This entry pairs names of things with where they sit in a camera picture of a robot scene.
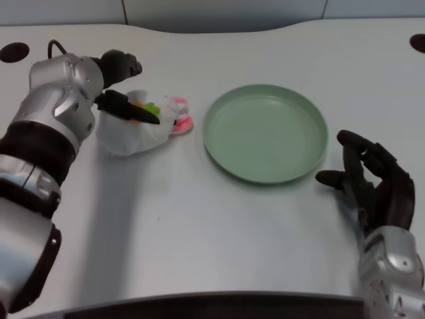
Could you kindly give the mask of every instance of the black hole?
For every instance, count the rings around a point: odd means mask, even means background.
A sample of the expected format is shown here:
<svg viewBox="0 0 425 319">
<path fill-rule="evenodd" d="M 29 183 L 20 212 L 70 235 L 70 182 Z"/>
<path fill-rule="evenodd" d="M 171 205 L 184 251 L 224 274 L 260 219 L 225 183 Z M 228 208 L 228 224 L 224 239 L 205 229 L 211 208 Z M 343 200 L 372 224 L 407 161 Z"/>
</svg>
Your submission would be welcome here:
<svg viewBox="0 0 425 319">
<path fill-rule="evenodd" d="M 28 54 L 29 47 L 25 43 L 11 43 L 0 50 L 0 60 L 15 63 L 26 58 Z"/>
<path fill-rule="evenodd" d="M 414 35 L 410 38 L 410 45 L 415 50 L 425 53 L 425 35 Z"/>
</svg>

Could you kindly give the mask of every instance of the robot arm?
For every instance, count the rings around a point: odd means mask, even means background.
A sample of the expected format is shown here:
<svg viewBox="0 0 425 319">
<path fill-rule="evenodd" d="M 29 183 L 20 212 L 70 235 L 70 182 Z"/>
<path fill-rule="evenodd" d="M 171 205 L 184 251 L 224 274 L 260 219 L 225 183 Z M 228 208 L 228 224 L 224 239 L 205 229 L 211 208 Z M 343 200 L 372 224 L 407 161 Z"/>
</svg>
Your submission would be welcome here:
<svg viewBox="0 0 425 319">
<path fill-rule="evenodd" d="M 30 92 L 0 140 L 0 318 L 32 304 L 60 248 L 51 221 L 81 143 L 94 129 L 93 103 L 104 112 L 159 124 L 158 118 L 106 91 L 141 73 L 136 58 L 108 51 L 102 58 L 64 53 L 35 63 Z"/>
<path fill-rule="evenodd" d="M 371 319 L 423 318 L 424 267 L 409 232 L 414 213 L 414 184 L 380 144 L 340 131 L 345 171 L 320 171 L 316 180 L 352 197 L 359 207 L 365 240 L 359 280 Z M 382 179 L 375 188 L 363 165 Z"/>
</svg>

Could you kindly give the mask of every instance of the table surface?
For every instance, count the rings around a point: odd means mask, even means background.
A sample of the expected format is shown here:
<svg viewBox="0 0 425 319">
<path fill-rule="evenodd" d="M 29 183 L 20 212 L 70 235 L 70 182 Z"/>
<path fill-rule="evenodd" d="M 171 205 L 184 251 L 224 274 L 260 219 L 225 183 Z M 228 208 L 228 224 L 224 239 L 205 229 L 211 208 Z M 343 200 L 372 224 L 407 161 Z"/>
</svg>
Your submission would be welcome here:
<svg viewBox="0 0 425 319">
<path fill-rule="evenodd" d="M 380 142 L 413 177 L 411 230 L 425 256 L 425 54 L 409 45 L 424 30 L 425 19 L 312 21 L 209 35 L 122 25 L 1 27 L 0 47 L 24 42 L 31 49 L 21 62 L 0 63 L 1 135 L 51 39 L 77 55 L 134 54 L 143 73 L 113 88 L 184 96 L 195 121 L 190 134 L 130 158 L 106 156 L 95 134 L 83 143 L 53 217 L 63 237 L 59 255 L 41 297 L 10 318 L 180 292 L 354 295 L 355 212 L 314 180 L 319 169 L 343 167 L 335 139 L 341 129 Z M 242 183 L 203 147 L 211 103 L 258 83 L 303 94 L 329 126 L 325 160 L 293 183 Z"/>
</svg>

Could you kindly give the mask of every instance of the white wall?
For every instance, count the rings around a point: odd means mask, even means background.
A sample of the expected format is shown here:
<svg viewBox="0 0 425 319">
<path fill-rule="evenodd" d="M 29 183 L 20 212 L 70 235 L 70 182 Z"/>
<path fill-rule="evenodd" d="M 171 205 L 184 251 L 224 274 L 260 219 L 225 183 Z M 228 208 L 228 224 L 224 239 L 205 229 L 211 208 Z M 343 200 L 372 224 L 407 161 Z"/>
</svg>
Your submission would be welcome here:
<svg viewBox="0 0 425 319">
<path fill-rule="evenodd" d="M 124 0 L 124 4 L 131 25 L 204 33 L 267 30 L 320 19 L 325 0 Z"/>
<path fill-rule="evenodd" d="M 0 25 L 128 23 L 167 32 L 235 32 L 320 18 L 425 17 L 425 0 L 0 0 Z"/>
<path fill-rule="evenodd" d="M 425 17 L 425 0 L 328 0 L 323 17 Z"/>
<path fill-rule="evenodd" d="M 0 25 L 125 22 L 121 0 L 0 0 Z"/>
</svg>

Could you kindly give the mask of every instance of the green plate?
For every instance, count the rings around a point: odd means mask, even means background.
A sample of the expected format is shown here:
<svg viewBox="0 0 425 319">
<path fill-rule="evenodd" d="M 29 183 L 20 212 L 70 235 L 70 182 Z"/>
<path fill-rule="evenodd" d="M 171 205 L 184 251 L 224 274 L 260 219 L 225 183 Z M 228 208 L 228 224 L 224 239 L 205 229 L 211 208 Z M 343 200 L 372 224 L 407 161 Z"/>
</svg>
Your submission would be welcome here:
<svg viewBox="0 0 425 319">
<path fill-rule="evenodd" d="M 216 100 L 204 119 L 212 158 L 231 174 L 281 183 L 310 172 L 322 159 L 327 128 L 320 111 L 297 92 L 250 85 Z"/>
</svg>

